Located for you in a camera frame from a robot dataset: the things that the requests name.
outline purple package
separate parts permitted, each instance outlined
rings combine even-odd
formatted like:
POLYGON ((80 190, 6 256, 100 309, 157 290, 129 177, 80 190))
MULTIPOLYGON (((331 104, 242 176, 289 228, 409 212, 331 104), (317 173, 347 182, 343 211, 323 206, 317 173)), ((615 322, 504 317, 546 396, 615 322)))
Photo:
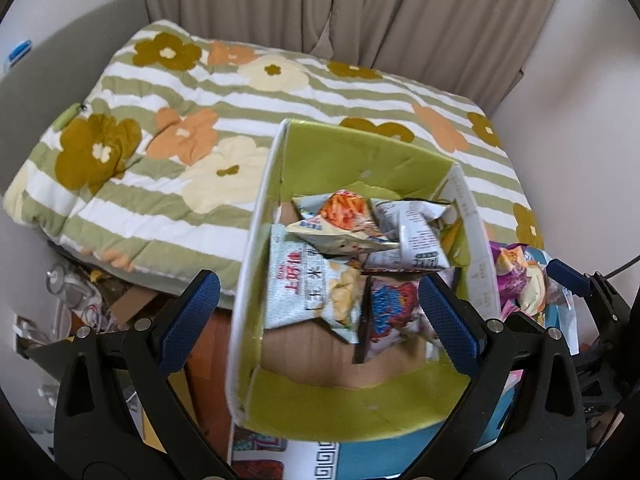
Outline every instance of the purple package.
POLYGON ((489 242, 494 257, 495 273, 498 279, 500 306, 508 300, 515 300, 529 282, 527 277, 527 259, 522 244, 503 247, 489 242))

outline floral quilt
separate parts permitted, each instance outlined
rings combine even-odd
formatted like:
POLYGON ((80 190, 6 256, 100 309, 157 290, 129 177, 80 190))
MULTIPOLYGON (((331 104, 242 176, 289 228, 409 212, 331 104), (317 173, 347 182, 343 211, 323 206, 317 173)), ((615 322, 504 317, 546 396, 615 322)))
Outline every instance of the floral quilt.
POLYGON ((285 118, 341 124, 462 165, 490 237, 542 247, 491 123, 465 98, 369 68, 140 30, 44 132, 4 197, 16 222, 133 283, 179 294, 206 268, 233 294, 285 118))

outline brown cardboard piece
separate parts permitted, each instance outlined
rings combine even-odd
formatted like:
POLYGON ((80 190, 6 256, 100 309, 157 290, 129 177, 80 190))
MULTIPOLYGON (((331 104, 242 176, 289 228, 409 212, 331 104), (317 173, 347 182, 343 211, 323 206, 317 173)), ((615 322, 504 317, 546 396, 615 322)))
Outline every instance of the brown cardboard piece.
MULTIPOLYGON (((280 223, 298 220, 293 204, 282 204, 280 223)), ((265 330, 261 365, 296 383, 359 388, 383 383, 422 366, 426 342, 414 338, 359 365, 353 364, 354 349, 355 345, 342 341, 320 320, 310 320, 265 330)))
POLYGON ((118 327, 125 328, 129 321, 145 308, 160 293, 143 286, 132 286, 118 298, 109 308, 118 322, 118 327))

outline curtain fold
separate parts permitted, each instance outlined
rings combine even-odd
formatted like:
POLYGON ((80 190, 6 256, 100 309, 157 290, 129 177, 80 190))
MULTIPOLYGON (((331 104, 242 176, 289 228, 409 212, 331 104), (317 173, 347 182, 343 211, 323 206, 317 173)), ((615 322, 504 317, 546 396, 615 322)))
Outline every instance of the curtain fold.
POLYGON ((555 0, 147 0, 205 38, 331 57, 470 98, 491 113, 555 0))

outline metal bolt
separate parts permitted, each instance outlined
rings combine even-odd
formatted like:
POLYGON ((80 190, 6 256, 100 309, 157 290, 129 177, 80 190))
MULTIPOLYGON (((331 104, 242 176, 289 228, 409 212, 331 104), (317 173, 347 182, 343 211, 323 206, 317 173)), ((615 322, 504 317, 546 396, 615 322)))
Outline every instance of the metal bolt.
POLYGON ((547 330, 546 333, 549 334, 551 339, 555 339, 556 341, 562 339, 562 332, 560 332, 555 326, 547 330))
POLYGON ((486 322, 486 327, 497 334, 504 330, 504 325, 499 319, 490 319, 486 322))
POLYGON ((84 339, 90 333, 91 333, 91 328, 88 327, 87 325, 82 325, 76 332, 76 336, 78 336, 80 339, 84 339))
POLYGON ((143 317, 142 319, 137 320, 136 324, 134 325, 135 329, 138 332, 144 332, 150 326, 151 320, 148 317, 143 317))

